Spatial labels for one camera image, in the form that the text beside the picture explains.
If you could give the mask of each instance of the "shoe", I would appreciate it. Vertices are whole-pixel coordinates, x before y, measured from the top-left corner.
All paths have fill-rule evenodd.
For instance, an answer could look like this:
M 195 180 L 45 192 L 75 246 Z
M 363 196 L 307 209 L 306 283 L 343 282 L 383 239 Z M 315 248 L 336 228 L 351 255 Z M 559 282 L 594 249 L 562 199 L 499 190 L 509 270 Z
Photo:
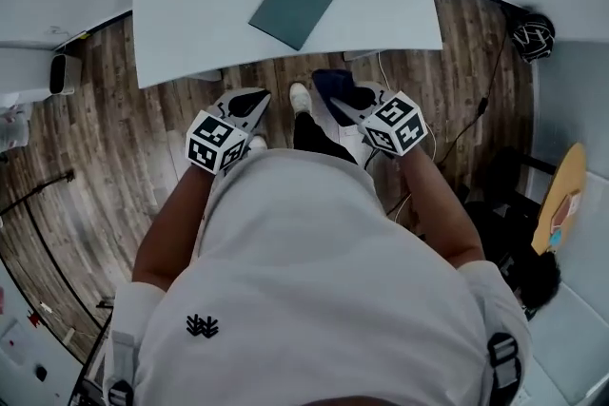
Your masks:
M 294 83 L 289 88 L 289 102 L 292 104 L 292 110 L 294 110 L 294 116 L 301 112 L 308 114 L 313 110 L 313 101 L 308 90 L 302 83 Z
M 249 142 L 249 151 L 247 152 L 247 157 L 259 154 L 267 149 L 268 145 L 266 145 L 265 138 L 262 136 L 254 136 L 254 138 Z

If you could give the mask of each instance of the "black hair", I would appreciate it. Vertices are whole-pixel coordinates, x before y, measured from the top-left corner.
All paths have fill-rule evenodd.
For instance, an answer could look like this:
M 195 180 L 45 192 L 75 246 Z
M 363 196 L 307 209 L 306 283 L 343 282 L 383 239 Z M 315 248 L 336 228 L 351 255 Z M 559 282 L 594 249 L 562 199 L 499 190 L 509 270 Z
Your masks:
M 520 274 L 521 301 L 531 311 L 550 302 L 559 292 L 560 267 L 554 252 L 527 260 Z

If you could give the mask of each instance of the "backpack strap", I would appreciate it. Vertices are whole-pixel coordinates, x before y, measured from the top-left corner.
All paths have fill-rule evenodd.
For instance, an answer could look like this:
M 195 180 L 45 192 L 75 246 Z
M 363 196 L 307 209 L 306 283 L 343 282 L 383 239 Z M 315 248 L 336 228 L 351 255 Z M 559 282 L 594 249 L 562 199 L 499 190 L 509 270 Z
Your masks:
M 493 369 L 490 406 L 512 403 L 521 386 L 521 360 L 516 339 L 505 332 L 496 332 L 488 340 L 489 365 Z
M 486 335 L 488 360 L 484 371 L 481 406 L 509 406 L 522 382 L 522 365 L 516 339 L 497 316 L 492 300 L 476 300 L 481 308 Z
M 110 406 L 132 406 L 135 377 L 135 342 L 121 332 L 110 334 L 113 370 L 108 388 Z

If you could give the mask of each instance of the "white cable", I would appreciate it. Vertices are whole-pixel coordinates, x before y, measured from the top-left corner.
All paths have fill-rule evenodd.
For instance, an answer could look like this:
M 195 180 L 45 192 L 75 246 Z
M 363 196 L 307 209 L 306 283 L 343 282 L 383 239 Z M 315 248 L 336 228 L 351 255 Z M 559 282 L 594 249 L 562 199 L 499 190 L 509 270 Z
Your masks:
M 384 83 L 387 85 L 387 89 L 389 91 L 391 91 L 391 87 L 389 86 L 389 82 L 387 80 L 387 75 L 384 73 L 383 63 L 381 63 L 381 52 L 380 51 L 377 53 L 377 56 L 379 58 L 379 68 L 381 69 L 381 73 L 383 74 Z
M 427 122 L 425 122 L 425 125 L 427 126 L 427 128 L 429 129 L 429 133 L 431 134 L 431 138 L 434 140 L 434 155 L 431 157 L 431 162 L 433 163 L 436 160 L 436 150 L 438 149 L 438 145 L 436 144 L 436 136 L 434 135 L 434 131 L 431 130 L 431 127 L 429 126 L 429 124 Z M 398 208 L 398 213 L 396 213 L 395 218 L 393 219 L 393 222 L 397 222 L 398 218 L 400 217 L 400 212 L 403 209 L 403 206 L 406 204 L 406 202 L 408 200 L 410 200 L 410 197 L 412 196 L 412 193 L 410 193 L 406 199 L 403 201 L 403 203 L 400 205 L 400 208 Z
M 384 69 L 383 69 L 383 63 L 381 62 L 381 52 L 380 51 L 378 52 L 377 56 L 378 56 L 378 59 L 379 59 L 379 68 L 381 69 L 381 73 L 383 74 L 384 82 L 387 85 L 387 89 L 391 90 L 391 87 L 389 86 L 389 81 L 387 80 L 387 75 L 385 74 Z M 434 140 L 434 155 L 431 157 L 431 161 L 433 163 L 434 161 L 436 161 L 436 150 L 438 149 L 438 145 L 436 144 L 436 136 L 434 135 L 434 131 L 431 129 L 431 127 L 429 126 L 429 124 L 427 122 L 425 122 L 425 125 L 429 129 L 429 133 L 431 134 L 431 138 Z M 398 217 L 400 217 L 400 212 L 402 211 L 403 206 L 406 204 L 406 202 L 408 200 L 410 200 L 411 196 L 412 196 L 412 193 L 410 193 L 406 197 L 406 199 L 402 202 L 402 204 L 400 205 L 400 208 L 398 208 L 398 213 L 396 213 L 396 216 L 393 219 L 393 222 L 397 222 L 398 221 Z

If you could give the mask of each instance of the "shoulder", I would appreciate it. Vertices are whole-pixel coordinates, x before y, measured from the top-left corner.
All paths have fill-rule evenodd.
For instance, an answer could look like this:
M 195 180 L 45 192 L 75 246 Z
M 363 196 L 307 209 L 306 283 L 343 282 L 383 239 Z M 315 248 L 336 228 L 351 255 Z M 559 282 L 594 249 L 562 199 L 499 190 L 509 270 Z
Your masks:
M 516 340 L 526 369 L 530 362 L 531 334 L 526 316 L 497 266 L 489 261 L 472 261 L 458 269 L 481 308 L 487 333 L 504 329 Z

